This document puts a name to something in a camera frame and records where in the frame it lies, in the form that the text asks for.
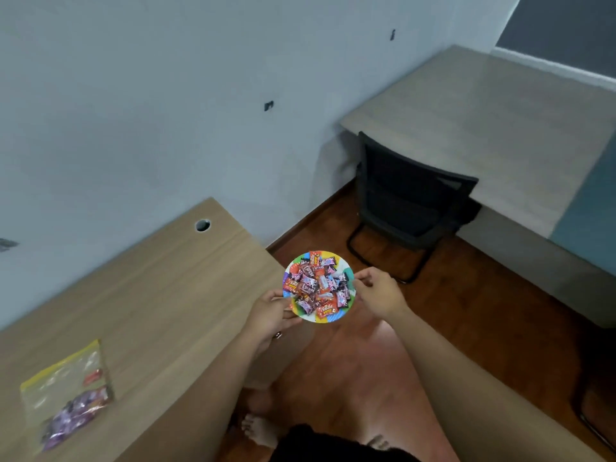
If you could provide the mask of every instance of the desk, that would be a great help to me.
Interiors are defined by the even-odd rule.
[[[615,121],[616,93],[451,47],[341,124],[417,162],[478,177],[473,199],[549,238]]]
[[[201,218],[212,222],[203,233],[195,230]],[[101,339],[116,400],[40,460],[112,462],[235,336],[258,295],[280,287],[283,272],[209,199],[9,326],[0,332],[0,460],[32,456],[19,384]],[[299,353],[309,326],[286,331],[260,357],[249,376],[254,387],[267,386]],[[173,441],[164,446],[169,453],[157,459],[170,460]]]

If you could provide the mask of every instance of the paper plate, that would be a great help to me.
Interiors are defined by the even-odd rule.
[[[292,297],[297,316],[313,323],[331,323],[353,306],[353,271],[344,259],[329,251],[309,251],[287,267],[282,289]]]

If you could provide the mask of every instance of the teal partition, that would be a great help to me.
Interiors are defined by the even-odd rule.
[[[616,275],[616,132],[550,240]]]

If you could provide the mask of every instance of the baseboard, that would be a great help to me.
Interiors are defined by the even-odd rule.
[[[514,52],[513,50],[508,50],[507,48],[495,47],[490,54],[504,60],[514,61],[525,66],[530,66],[531,68],[554,73],[560,77],[575,79],[576,81],[580,81],[585,84],[596,85],[598,87],[611,90],[612,92],[616,92],[616,79],[613,77],[591,73],[590,71],[556,63],[555,61],[543,60],[543,58],[537,58],[536,56]]]
[[[345,196],[346,194],[353,191],[355,188],[355,178],[353,178],[349,183],[344,185],[334,194],[332,194],[329,198],[319,204],[316,208],[314,208],[306,217],[300,220],[298,223],[293,225],[289,230],[284,232],[280,237],[274,240],[267,248],[267,252],[269,254],[273,254],[278,248],[284,245],[287,241],[292,239],[295,235],[297,235],[310,221],[312,221],[315,217],[321,214],[325,209],[330,207],[334,202],[338,201],[340,198]]]

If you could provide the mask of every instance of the bag of candy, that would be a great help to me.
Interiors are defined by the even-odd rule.
[[[35,453],[88,424],[111,402],[99,341],[42,370],[20,386]]]

